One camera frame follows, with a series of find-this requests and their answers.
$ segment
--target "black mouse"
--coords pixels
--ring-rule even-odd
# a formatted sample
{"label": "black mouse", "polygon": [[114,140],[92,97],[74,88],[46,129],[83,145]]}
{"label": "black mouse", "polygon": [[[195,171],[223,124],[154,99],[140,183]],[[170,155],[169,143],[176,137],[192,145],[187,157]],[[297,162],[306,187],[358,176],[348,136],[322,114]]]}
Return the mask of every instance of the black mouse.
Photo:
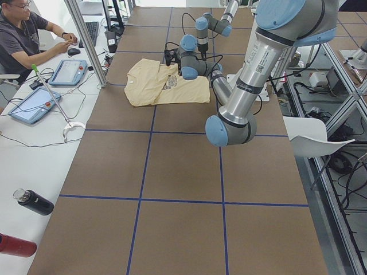
{"label": "black mouse", "polygon": [[80,50],[77,49],[77,48],[70,48],[68,50],[68,55],[70,55],[70,56],[74,56],[75,54],[78,54],[78,53],[80,53]]}

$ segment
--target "man's arm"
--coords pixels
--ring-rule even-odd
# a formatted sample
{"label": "man's arm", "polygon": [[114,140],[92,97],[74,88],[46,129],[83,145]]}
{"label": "man's arm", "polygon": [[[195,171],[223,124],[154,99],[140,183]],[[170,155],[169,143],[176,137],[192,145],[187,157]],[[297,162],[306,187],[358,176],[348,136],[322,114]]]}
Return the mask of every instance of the man's arm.
{"label": "man's arm", "polygon": [[78,41],[78,39],[76,38],[76,36],[73,33],[66,33],[62,27],[52,22],[48,22],[45,30],[48,30],[49,32],[53,32],[57,36],[67,41],[70,41],[72,44],[75,44]]}
{"label": "man's arm", "polygon": [[40,65],[60,53],[65,53],[68,50],[70,44],[71,43],[69,41],[61,42],[56,44],[51,49],[43,53],[35,54],[33,56],[28,56],[28,54],[24,51],[13,53],[11,56],[14,57],[20,64],[22,64],[27,69],[31,69],[32,64]]}

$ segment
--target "beige cloth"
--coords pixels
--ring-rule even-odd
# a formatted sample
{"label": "beige cloth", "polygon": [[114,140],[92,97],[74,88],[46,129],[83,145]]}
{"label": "beige cloth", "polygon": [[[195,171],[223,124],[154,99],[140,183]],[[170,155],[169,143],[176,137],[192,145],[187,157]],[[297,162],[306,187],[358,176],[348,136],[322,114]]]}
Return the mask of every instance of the beige cloth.
{"label": "beige cloth", "polygon": [[178,65],[162,65],[159,61],[141,59],[127,73],[125,94],[133,106],[167,103],[208,103],[209,81],[199,76],[184,80]]}

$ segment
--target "gray shirt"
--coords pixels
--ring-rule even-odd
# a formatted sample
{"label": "gray shirt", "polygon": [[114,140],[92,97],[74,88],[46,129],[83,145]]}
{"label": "gray shirt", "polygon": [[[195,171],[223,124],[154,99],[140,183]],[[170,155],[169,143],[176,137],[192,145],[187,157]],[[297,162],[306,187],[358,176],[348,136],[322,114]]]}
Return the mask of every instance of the gray shirt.
{"label": "gray shirt", "polygon": [[29,56],[40,53],[38,29],[45,29],[48,21],[31,11],[29,19],[22,21],[24,30],[14,26],[0,13],[0,62],[6,73],[20,74],[23,82],[31,70],[24,67],[11,55],[16,52],[26,52]]}

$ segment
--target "red bottle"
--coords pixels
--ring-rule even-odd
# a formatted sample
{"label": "red bottle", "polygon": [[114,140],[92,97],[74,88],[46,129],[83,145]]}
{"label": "red bottle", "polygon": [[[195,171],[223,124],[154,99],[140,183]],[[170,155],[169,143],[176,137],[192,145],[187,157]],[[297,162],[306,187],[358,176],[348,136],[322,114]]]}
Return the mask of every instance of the red bottle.
{"label": "red bottle", "polygon": [[0,233],[0,253],[30,257],[36,252],[36,249],[37,245],[34,242]]}

